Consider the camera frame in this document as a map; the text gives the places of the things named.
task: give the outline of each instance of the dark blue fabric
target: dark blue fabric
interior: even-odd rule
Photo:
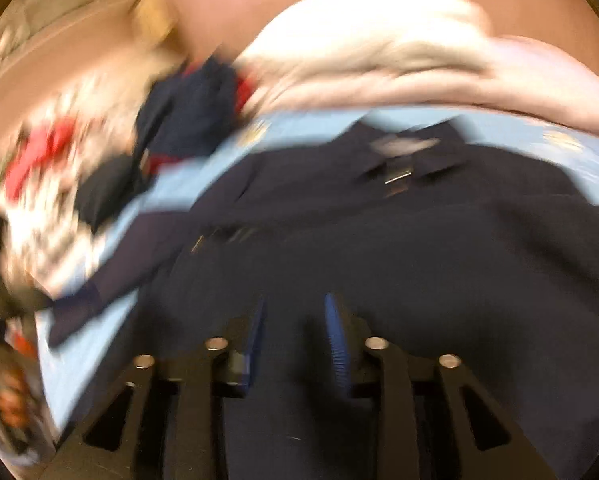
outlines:
[[[102,298],[98,308],[141,285],[184,244],[194,243],[216,226],[283,221],[298,215],[310,217],[381,200],[386,190],[384,174],[372,171],[387,161],[371,148],[371,142],[385,135],[359,121],[343,136],[321,146],[253,153],[221,176],[189,212],[140,215],[113,256],[88,282]],[[412,166],[417,181],[434,181],[443,170],[460,166],[464,169],[435,187],[425,196],[425,203],[413,206],[469,200],[484,192],[489,196],[576,192],[568,177],[551,164],[497,148],[465,144],[452,121],[398,135],[441,139],[439,144],[414,153],[412,160],[406,162]],[[70,298],[63,301],[68,304]],[[76,303],[79,304],[75,308],[86,309]],[[97,313],[92,308],[88,311],[89,316]],[[71,322],[68,317],[65,309],[54,311],[49,334],[51,347],[64,342],[85,322],[78,324],[77,320],[87,319],[86,314],[71,315]]]
[[[145,192],[150,178],[145,176],[137,160],[126,153],[115,155],[102,164],[79,185],[74,197],[74,210],[93,233],[110,218],[116,217],[135,196]]]
[[[154,83],[135,121],[135,158],[209,156],[236,125],[236,73],[210,57],[192,73],[183,70]]]
[[[55,309],[61,334],[71,301],[92,316],[143,284],[73,420],[134,355],[180,355],[263,296],[260,375],[226,404],[231,472],[365,478],[369,407],[334,388],[324,330],[340,292],[406,351],[460,355],[560,478],[581,476],[599,449],[599,208],[559,168],[464,145],[449,123],[398,134],[441,139],[406,158],[370,148],[384,135],[357,123],[255,153],[191,211],[138,218],[89,282],[99,300]],[[385,184],[399,167],[413,174]]]

